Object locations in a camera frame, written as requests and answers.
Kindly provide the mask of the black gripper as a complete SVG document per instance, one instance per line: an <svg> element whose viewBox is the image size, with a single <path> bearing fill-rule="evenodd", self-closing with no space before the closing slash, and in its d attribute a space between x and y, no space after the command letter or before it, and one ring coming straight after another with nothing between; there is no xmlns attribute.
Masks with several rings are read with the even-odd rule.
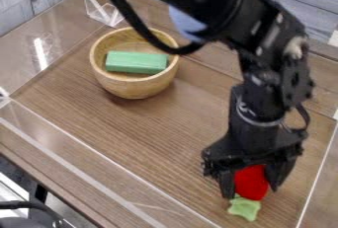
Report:
<svg viewBox="0 0 338 228"><path fill-rule="evenodd" d="M301 156L302 141L307 137L309 113L297 106L305 127L287 128L283 118L258 121L244 113L243 86L231 89L228 130L200 152L203 175L218 180L222 196L235 197L235 173L252 165L266 165L264 175L272 191L282 186L295 160Z"/></svg>

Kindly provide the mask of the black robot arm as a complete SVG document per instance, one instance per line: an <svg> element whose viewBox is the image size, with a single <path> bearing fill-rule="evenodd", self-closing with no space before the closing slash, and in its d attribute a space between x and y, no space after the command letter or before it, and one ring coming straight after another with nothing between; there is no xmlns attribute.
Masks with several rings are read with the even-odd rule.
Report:
<svg viewBox="0 0 338 228"><path fill-rule="evenodd" d="M275 190L302 154L305 128L287 128L285 114L307 112L314 82L307 34L274 0L162 0L182 33L198 44L220 41L238 52L243 82L231 89L228 131L202 151L204 174L226 198L235 197L239 171L260 165Z"/></svg>

